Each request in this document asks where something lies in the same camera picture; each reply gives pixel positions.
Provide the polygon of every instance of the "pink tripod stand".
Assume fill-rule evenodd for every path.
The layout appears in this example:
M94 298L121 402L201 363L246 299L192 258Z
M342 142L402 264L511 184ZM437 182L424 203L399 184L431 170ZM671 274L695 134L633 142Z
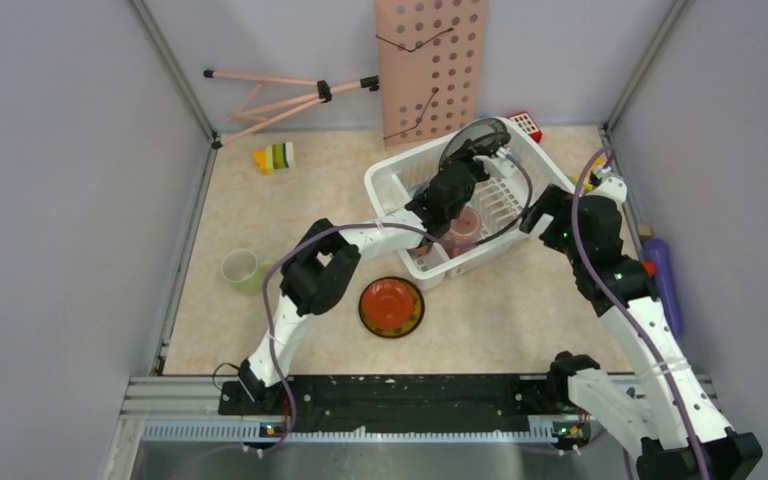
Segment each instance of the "pink tripod stand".
M378 90L378 76L361 78L354 82L344 83L336 87L330 87L325 80L299 80L294 78L282 78L282 77L262 77L259 75L246 75L243 73L231 73L231 72L215 72L213 70L204 71L205 78L224 78L226 80L242 80L247 82L257 82L257 84L249 90L243 98L243 102L237 107L231 115L228 115L228 121L233 123L249 123L258 122L251 127L229 135L222 135L218 140L213 142L214 149L219 149L234 140L239 140L250 133L262 130L270 125L276 124L281 120L289 118L299 112L303 112L309 108L312 108L320 103L328 103L331 101L334 95L341 93L351 92L353 90L360 90L362 88L368 88L370 92ZM316 93L308 93L307 95L299 95L298 97L289 98L280 102L273 102L260 107L249 108L246 107L254 99L257 92L267 83L280 83L284 85L301 85L305 87L316 87ZM265 117L263 114L268 112L274 112L276 110L284 110L272 117Z

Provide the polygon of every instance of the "small red box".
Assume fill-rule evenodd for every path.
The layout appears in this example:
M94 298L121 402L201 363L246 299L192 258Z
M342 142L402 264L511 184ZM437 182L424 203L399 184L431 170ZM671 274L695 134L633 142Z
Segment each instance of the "small red box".
M522 111L508 115L508 120L516 123L532 140L540 143L540 140L543 138L543 131L540 130L540 127L537 126L537 123L534 122L534 119L531 118L528 112Z

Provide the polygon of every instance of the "plastic basket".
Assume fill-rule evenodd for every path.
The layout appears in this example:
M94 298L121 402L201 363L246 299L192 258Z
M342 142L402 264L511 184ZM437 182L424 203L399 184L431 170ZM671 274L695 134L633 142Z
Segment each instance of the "plastic basket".
M572 192L572 183L534 140L510 120L506 118L499 118L499 120L505 123L511 134L508 147L519 155L523 167L531 177L534 186L532 202L551 183ZM410 201L417 189L431 180L437 173L443 149L454 135L455 133L452 133L432 140L376 163L367 170L364 183L376 215L384 216L401 209ZM513 165L506 165L502 171L496 172L496 175L476 185L472 200L468 203L481 217L480 238L492 235L507 225L522 211L528 196L525 179ZM531 235L538 235L545 226L544 219L543 222L538 223ZM436 243L429 253L421 257L412 255L407 250L400 250L398 254L416 285L421 290L428 290L439 285L447 273L450 276L464 273L498 257L514 242L529 236L513 228L499 238L452 259L443 247Z

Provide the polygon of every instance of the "white wall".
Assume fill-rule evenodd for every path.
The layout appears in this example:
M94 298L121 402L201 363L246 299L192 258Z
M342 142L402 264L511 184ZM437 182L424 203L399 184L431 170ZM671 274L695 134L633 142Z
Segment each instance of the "white wall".
M0 0L0 480L100 476L204 145L124 1Z
M378 72L372 0L147 3L211 123L221 131L239 129L225 117L251 85L205 79L205 68L324 78L332 85ZM527 108L543 124L607 120L671 3L494 0L479 114L506 115ZM269 89L260 93L264 102L307 92ZM363 91L276 128L375 127L380 116L378 94Z
M692 361L768 478L768 2L696 2L617 134L666 238Z

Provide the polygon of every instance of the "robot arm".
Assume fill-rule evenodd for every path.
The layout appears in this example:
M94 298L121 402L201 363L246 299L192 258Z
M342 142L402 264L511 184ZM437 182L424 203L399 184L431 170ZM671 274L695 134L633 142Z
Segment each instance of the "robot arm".
M586 355L566 353L556 358L548 379L552 395L557 401L576 405L598 418L637 460L642 479L697 478L694 475L698 475L698 466L688 432L664 376L666 366L703 446L706 464L716 473L712 478L745 478L760 459L760 445L752 433L736 434L705 394L670 332L654 283L640 262L622 254L622 216L618 206L626 200L625 183L610 168L595 170L591 180L597 187L580 199L578 209L584 249L599 277L651 339L663 363L584 267L571 230L572 194L552 185L537 200L520 228L531 233L544 214L554 217L540 239L569 259L579 292L591 302L599 319L619 342L652 413L613 384L607 373Z
M463 154L443 162L422 193L405 207L367 222L365 225L370 225L369 228L352 228L327 235L299 251L281 267L284 278L281 298L273 315L274 338L268 334L264 336L257 350L242 363L238 374L252 403L268 405L269 387L280 380L276 362L272 360L270 341L274 340L278 367L282 372L288 372L293 355L313 320L340 301L361 259L370 260L397 250L420 247L428 241L421 232L442 237L472 198L476 182L489 178L485 161L477 159L481 157L479 154L495 152L509 139L509 136L500 138L496 142L499 145L493 143L480 149L466 144L458 151ZM388 226L393 224L412 229ZM302 242L330 228L333 225L327 219L319 220ZM327 265L319 259L320 255L330 257Z

